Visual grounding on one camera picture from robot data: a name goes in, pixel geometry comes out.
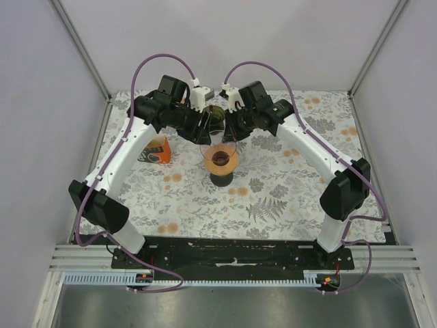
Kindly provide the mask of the clear glass dripper cone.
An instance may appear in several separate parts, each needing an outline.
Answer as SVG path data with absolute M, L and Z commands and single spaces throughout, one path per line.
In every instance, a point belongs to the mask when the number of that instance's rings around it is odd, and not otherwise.
M 221 141 L 222 136 L 223 136 L 223 131 L 220 132 L 217 135 L 210 135 L 210 137 L 211 137 L 211 144 L 206 144 L 206 145 L 201 145 L 201 146 L 211 146 L 211 145 L 215 145 L 215 144 L 222 144 L 222 141 Z

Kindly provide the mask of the round bamboo dripper holder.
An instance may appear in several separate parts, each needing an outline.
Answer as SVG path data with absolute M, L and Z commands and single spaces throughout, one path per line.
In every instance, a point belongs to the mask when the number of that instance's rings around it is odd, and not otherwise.
M 235 143 L 201 146 L 200 150 L 206 169 L 215 176 L 226 176 L 232 173 L 239 164 Z

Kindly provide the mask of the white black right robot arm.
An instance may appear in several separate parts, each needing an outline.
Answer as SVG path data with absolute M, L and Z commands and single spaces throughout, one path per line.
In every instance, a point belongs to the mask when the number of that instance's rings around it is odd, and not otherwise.
M 320 196 L 324 220 L 312 258 L 317 267 L 330 268 L 337 261 L 349 218 L 369 196 L 370 164 L 330 148 L 319 134 L 303 126 L 290 101 L 274 101 L 259 81 L 240 89 L 224 83 L 220 95 L 228 102 L 226 141 L 241 141 L 255 129 L 268 131 L 295 148 L 325 180 Z

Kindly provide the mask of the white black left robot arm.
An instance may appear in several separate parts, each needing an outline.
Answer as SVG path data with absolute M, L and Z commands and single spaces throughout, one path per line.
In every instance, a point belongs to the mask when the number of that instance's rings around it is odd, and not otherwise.
M 129 220 L 130 211 L 119 203 L 118 196 L 132 166 L 149 144 L 165 127 L 198 145 L 210 143 L 207 131 L 211 116 L 203 112 L 214 90 L 193 86 L 165 75 L 156 90 L 138 96 L 131 102 L 122 129 L 96 168 L 83 181 L 73 180 L 68 192 L 76 207 L 78 219 L 104 229 L 105 233 L 126 249 L 126 259 L 135 268 L 150 261 L 145 237 Z

